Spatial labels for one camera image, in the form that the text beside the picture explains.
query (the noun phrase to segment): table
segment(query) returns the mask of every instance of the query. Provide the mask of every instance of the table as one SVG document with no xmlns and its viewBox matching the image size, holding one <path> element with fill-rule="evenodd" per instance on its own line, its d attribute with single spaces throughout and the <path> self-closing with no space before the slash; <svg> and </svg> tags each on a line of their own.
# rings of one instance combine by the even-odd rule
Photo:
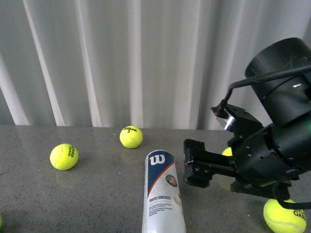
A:
<svg viewBox="0 0 311 233">
<path fill-rule="evenodd" d="M 215 177 L 206 189 L 183 183 L 183 141 L 204 141 L 221 153 L 226 131 L 142 129 L 136 149 L 119 142 L 121 128 L 0 126 L 0 185 L 4 233 L 139 233 L 144 161 L 157 149 L 175 157 L 188 233 L 271 233 L 262 210 L 267 199 L 232 193 Z M 49 160 L 61 143 L 73 144 L 79 161 L 68 171 Z M 290 188 L 295 201 L 310 201 L 311 173 Z M 311 211 L 306 210 L 307 220 Z M 308 225 L 306 232 L 311 231 Z"/>
</svg>

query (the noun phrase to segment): wilson logo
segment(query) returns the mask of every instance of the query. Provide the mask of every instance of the wilson logo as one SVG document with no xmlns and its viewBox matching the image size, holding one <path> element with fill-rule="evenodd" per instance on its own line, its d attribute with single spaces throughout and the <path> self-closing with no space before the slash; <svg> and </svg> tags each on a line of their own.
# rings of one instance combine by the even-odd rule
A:
<svg viewBox="0 0 311 233">
<path fill-rule="evenodd" d="M 163 164 L 165 163 L 165 156 L 163 154 L 157 154 L 155 156 L 152 156 L 150 159 L 150 164 L 151 165 L 156 165 L 156 164 Z"/>
</svg>

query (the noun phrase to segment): black cable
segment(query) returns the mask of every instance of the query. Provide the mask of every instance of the black cable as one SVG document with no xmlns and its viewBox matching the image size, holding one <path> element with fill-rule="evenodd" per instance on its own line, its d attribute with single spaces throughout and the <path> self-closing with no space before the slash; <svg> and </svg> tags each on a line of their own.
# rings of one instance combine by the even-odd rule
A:
<svg viewBox="0 0 311 233">
<path fill-rule="evenodd" d="M 277 79 L 282 79 L 282 78 L 290 77 L 293 75 L 301 74 L 301 73 L 304 73 L 307 71 L 311 71 L 311 63 L 291 67 L 289 69 L 284 69 L 281 71 L 270 72 L 267 74 L 262 74 L 262 75 L 254 76 L 254 77 L 251 77 L 248 79 L 237 81 L 235 83 L 232 83 L 229 86 L 229 89 L 228 89 L 228 92 L 226 94 L 226 97 L 224 98 L 224 101 L 225 102 L 228 101 L 228 99 L 230 98 L 230 96 L 232 94 L 232 90 L 234 88 L 254 85 L 254 84 L 258 84 L 258 83 L 264 83 L 264 82 L 277 80 Z"/>
<path fill-rule="evenodd" d="M 291 67 L 291 68 L 284 69 L 281 71 L 261 74 L 258 76 L 254 76 L 251 78 L 237 81 L 235 83 L 232 83 L 229 86 L 227 94 L 225 98 L 220 102 L 220 104 L 216 107 L 212 107 L 211 109 L 213 110 L 213 113 L 215 114 L 215 116 L 220 117 L 220 118 L 227 118 L 228 114 L 225 112 L 224 108 L 232 94 L 233 89 L 238 88 L 238 87 L 254 85 L 258 83 L 264 83 L 264 82 L 268 82 L 272 80 L 282 79 L 282 78 L 290 77 L 293 75 L 298 75 L 298 74 L 308 72 L 308 71 L 311 71 L 311 63 Z"/>
</svg>

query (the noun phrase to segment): white curtain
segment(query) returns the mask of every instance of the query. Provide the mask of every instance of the white curtain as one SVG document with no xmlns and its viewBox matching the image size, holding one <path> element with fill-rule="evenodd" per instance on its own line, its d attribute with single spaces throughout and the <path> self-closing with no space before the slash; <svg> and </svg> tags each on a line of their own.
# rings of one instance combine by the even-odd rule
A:
<svg viewBox="0 0 311 233">
<path fill-rule="evenodd" d="M 220 129 L 252 58 L 311 46 L 310 0 L 1 0 L 0 124 Z M 251 87 L 229 103 L 271 122 Z"/>
</svg>

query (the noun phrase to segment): tennis ball can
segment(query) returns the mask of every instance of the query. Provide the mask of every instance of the tennis ball can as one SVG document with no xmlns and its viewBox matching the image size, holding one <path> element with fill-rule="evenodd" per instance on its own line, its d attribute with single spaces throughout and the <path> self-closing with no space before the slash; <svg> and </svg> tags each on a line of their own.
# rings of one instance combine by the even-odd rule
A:
<svg viewBox="0 0 311 233">
<path fill-rule="evenodd" d="M 145 160 L 142 233 L 185 233 L 174 157 L 165 150 L 150 152 Z"/>
</svg>

